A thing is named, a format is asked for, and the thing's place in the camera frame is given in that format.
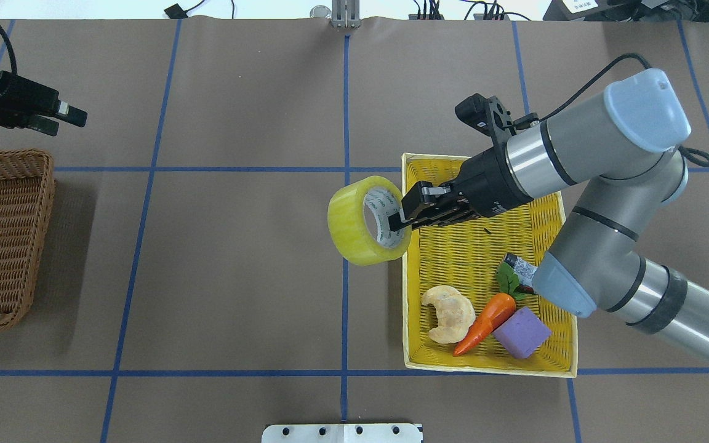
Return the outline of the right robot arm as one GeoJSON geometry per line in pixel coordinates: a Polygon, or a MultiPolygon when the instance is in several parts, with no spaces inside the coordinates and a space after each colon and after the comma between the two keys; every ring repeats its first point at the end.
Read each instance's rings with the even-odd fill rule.
{"type": "Polygon", "coordinates": [[[709,290],[634,247],[654,214],[687,185],[691,134],[664,70],[646,68],[552,117],[514,119],[498,98],[471,95],[459,121],[492,139],[440,185],[409,188],[392,231],[492,218],[585,183],[532,286],[585,319],[597,309],[709,362],[709,290]]]}

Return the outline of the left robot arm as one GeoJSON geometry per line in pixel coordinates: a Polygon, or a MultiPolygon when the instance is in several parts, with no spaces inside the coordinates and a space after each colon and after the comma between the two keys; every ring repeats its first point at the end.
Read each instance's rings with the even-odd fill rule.
{"type": "Polygon", "coordinates": [[[56,137],[61,122],[84,128],[86,111],[63,101],[58,90],[19,74],[14,46],[1,23],[0,37],[9,60],[9,70],[0,72],[0,127],[30,129],[49,137],[56,137]]]}

